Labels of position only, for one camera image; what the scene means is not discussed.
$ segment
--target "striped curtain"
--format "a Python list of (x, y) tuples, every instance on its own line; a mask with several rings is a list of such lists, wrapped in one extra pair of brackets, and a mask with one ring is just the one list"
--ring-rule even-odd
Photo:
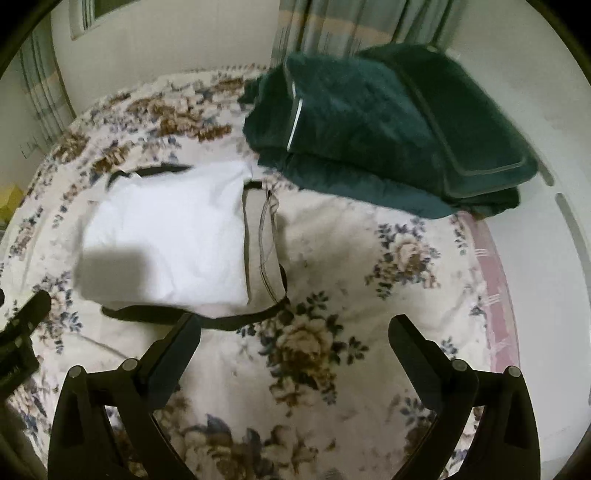
[(22, 79), (44, 140), (53, 145), (68, 128), (74, 113), (57, 67), (47, 15), (20, 49)]
[(390, 42), (441, 46), (465, 0), (281, 0), (272, 64), (291, 51), (337, 57)]

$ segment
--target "white wall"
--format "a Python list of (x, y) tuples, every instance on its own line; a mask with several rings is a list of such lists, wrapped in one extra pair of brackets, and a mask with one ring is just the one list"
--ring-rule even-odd
[(589, 249), (591, 86), (525, 0), (468, 0), (450, 48), (531, 140), (556, 184), (539, 177), (522, 205), (488, 220), (515, 309), (521, 366), (543, 478), (564, 465), (591, 420), (591, 309), (582, 264), (555, 201), (563, 193)]
[(161, 74), (268, 64), (279, 0), (139, 0), (72, 40), (69, 1), (51, 15), (72, 107)]
[(38, 148), (25, 151), (28, 158), (21, 152), (33, 137), (42, 142), (43, 135), (29, 110), (20, 75), (20, 62), (15, 59), (0, 79), (0, 190), (12, 183), (26, 190), (43, 159)]

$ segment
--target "black clamp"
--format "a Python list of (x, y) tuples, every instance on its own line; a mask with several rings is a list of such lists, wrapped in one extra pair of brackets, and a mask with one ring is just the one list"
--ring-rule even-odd
[(425, 407), (437, 414), (394, 480), (437, 480), (473, 407), (484, 406), (474, 440), (455, 480), (539, 480), (540, 445), (534, 410), (519, 368), (473, 370), (450, 361), (406, 315), (394, 317), (388, 339)]
[[(0, 306), (4, 292), (0, 289)], [(39, 368), (31, 334), (51, 310), (51, 297), (38, 291), (0, 332), (0, 401), (6, 400)]]
[(88, 374), (79, 365), (66, 375), (49, 446), (48, 478), (129, 480), (105, 406), (121, 421), (151, 480), (194, 480), (154, 420), (164, 408), (201, 339), (201, 317), (184, 314), (141, 360), (128, 358), (117, 370)]

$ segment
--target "folded blanket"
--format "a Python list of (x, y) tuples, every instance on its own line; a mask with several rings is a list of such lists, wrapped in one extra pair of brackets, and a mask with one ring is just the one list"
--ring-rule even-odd
[(428, 218), (518, 204), (537, 157), (445, 55), (387, 45), (334, 59), (291, 54), (249, 85), (244, 134), (297, 185)]

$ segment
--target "bed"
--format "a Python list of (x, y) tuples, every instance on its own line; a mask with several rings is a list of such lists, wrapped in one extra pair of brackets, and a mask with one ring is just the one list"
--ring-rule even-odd
[[(259, 168), (242, 135), (248, 111), (237, 102), (244, 80), (259, 73), (176, 74), (103, 98), (38, 169), (0, 244), (0, 326), (33, 291), (50, 292), (51, 313), (32, 336), (41, 368), (9, 401), (45, 464), (68, 369), (116, 368), (170, 329), (106, 317), (74, 287), (81, 224), (118, 169), (240, 157), (279, 200), (291, 304), (235, 332), (205, 330), (177, 391), (155, 413), (201, 479), (390, 479), (434, 418), (389, 347), (396, 314), (475, 369), (519, 364), (486, 226), (466, 213), (424, 220), (301, 190)], [(108, 413), (130, 470), (142, 476), (116, 409)], [(481, 413), (474, 409), (445, 475), (461, 465)]]

